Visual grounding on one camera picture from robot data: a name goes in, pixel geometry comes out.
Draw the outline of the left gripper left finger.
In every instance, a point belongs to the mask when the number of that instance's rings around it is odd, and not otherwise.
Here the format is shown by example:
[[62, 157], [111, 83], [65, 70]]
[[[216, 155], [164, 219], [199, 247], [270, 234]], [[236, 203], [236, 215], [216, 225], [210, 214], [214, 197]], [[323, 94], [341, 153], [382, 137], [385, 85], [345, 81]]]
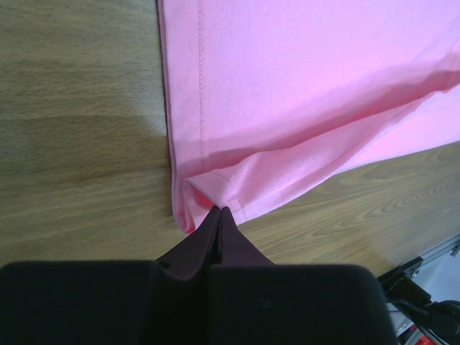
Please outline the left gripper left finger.
[[205, 344], [212, 208], [156, 260], [13, 262], [1, 269], [3, 344]]

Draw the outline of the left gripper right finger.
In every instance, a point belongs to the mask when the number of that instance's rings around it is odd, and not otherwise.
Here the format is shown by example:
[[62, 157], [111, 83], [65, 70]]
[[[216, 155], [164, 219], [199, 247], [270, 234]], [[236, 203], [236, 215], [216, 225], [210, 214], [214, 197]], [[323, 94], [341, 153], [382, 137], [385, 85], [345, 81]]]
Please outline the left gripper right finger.
[[211, 344], [396, 344], [382, 288], [364, 267], [273, 264], [228, 208], [210, 268]]

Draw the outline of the pink t shirt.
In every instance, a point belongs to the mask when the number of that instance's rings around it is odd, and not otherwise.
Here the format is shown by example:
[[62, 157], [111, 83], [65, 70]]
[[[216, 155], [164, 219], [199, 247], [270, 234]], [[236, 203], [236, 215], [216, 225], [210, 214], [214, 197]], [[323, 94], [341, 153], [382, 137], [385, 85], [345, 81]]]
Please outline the pink t shirt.
[[457, 1], [160, 1], [172, 210], [238, 224], [459, 140]]

